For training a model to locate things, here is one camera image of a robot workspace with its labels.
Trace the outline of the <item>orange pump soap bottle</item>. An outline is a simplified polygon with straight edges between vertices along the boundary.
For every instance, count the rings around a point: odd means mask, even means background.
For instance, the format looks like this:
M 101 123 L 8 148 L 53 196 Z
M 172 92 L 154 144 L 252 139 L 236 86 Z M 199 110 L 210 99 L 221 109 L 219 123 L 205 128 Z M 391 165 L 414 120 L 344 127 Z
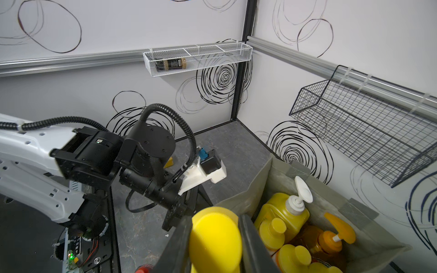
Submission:
M 343 241 L 349 245 L 354 244 L 356 242 L 355 230 L 344 220 L 331 213 L 325 212 L 324 217 L 336 232 L 309 225 L 303 230 L 300 243 L 310 252 L 315 261 L 324 262 L 345 271 L 347 261 L 341 253 Z

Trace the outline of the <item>red soap bottle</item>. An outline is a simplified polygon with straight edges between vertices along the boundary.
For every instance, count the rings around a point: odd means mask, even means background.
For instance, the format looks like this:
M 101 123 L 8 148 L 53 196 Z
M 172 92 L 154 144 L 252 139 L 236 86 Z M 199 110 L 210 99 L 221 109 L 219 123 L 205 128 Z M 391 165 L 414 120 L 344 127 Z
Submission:
M 145 264 L 138 267 L 135 273 L 152 273 L 152 271 L 153 271 L 153 265 Z

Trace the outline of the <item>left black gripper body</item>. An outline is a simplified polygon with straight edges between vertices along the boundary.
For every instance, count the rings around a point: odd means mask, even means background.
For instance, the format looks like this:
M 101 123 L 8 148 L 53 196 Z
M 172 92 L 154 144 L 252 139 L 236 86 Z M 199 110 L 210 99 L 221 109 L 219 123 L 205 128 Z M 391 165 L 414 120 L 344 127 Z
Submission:
M 171 184 L 171 174 L 165 170 L 165 164 L 176 148 L 173 135 L 166 129 L 138 121 L 126 136 L 117 156 L 121 167 L 119 182 L 130 188 L 125 207 L 132 213 L 150 210 L 157 205 L 167 209 L 162 229 L 169 231 L 176 227 L 184 215 L 182 199 Z M 134 193 L 148 198 L 151 204 L 140 208 L 131 208 L 130 201 Z

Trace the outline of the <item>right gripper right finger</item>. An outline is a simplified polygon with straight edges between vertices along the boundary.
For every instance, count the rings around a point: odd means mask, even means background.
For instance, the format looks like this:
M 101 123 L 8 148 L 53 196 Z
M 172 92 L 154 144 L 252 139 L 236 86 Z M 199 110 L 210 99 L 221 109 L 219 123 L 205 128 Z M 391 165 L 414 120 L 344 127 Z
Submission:
M 242 238 L 241 272 L 279 273 L 248 215 L 239 216 L 239 231 Z

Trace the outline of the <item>green fabric shopping bag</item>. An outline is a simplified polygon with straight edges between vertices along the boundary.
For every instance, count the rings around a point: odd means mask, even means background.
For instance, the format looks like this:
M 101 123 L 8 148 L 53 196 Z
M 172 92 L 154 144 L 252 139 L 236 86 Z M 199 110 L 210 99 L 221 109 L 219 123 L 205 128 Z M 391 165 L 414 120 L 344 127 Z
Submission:
M 308 185 L 314 201 L 306 207 L 310 212 L 309 222 L 321 229 L 332 227 L 324 217 L 326 212 L 351 225 L 357 241 L 344 248 L 348 273 L 379 273 L 395 258 L 412 249 L 375 222 L 376 213 L 355 199 L 346 199 L 329 186 L 309 174 L 304 165 L 285 163 L 271 157 L 259 171 L 249 188 L 218 206 L 231 210 L 236 215 L 256 218 L 261 206 L 275 193 L 296 194 L 294 178 L 300 176 Z

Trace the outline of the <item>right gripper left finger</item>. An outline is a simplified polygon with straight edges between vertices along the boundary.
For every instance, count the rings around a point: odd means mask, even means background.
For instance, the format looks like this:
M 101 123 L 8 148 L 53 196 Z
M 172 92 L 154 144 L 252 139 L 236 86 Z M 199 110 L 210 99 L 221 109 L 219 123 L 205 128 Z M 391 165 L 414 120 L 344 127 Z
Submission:
M 190 271 L 189 244 L 192 218 L 184 216 L 171 236 L 152 273 L 188 273 Z

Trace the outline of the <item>yellow object behind left arm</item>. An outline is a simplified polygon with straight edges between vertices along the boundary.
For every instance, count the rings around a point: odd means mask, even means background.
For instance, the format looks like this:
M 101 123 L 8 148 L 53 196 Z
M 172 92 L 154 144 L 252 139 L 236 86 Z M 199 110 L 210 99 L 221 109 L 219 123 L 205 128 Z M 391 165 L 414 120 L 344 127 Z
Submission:
M 169 168 L 174 165 L 173 157 L 170 157 L 167 163 L 165 164 L 164 168 Z

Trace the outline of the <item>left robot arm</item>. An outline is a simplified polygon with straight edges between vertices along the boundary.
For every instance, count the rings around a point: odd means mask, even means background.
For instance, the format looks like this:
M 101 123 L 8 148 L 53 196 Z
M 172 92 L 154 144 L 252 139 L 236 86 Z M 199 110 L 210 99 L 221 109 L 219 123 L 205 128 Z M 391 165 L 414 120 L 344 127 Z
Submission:
M 189 158 L 173 175 L 164 166 L 175 140 L 164 128 L 148 124 L 155 112 L 171 118 L 190 141 Z M 182 175 L 195 157 L 191 128 L 162 104 L 148 106 L 127 136 L 83 117 L 25 122 L 1 116 L 1 193 L 88 240 L 107 229 L 102 205 L 115 179 L 153 204 L 173 210 L 181 202 Z

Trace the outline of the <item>yellow cap bottle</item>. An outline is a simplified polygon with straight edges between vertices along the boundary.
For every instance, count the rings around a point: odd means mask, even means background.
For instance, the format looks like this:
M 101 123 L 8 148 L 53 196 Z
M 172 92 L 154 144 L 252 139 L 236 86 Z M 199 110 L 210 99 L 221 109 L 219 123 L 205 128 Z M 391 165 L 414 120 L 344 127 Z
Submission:
M 315 262 L 309 265 L 309 273 L 343 273 L 341 269 L 335 266 L 326 266 L 323 263 Z
M 242 237 L 239 218 L 229 209 L 209 207 L 192 218 L 189 256 L 192 273 L 239 273 Z
M 272 260 L 282 273 L 308 273 L 312 258 L 304 246 L 284 245 Z
M 275 254 L 285 244 L 285 222 L 280 218 L 263 220 L 258 229 L 262 243 L 270 255 Z

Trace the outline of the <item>yellow pump soap bottle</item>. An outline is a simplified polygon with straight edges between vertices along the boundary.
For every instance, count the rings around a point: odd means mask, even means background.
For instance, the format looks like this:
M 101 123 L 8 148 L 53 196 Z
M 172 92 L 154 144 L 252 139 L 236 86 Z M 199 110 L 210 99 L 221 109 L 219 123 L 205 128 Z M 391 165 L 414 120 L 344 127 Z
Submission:
M 311 204 L 314 201 L 313 195 L 306 182 L 299 176 L 296 176 L 294 180 L 298 194 L 273 194 L 269 201 L 261 207 L 254 222 L 255 227 L 259 229 L 264 220 L 280 218 L 286 225 L 286 243 L 291 242 L 307 222 L 310 217 L 310 212 L 306 208 L 306 203 Z

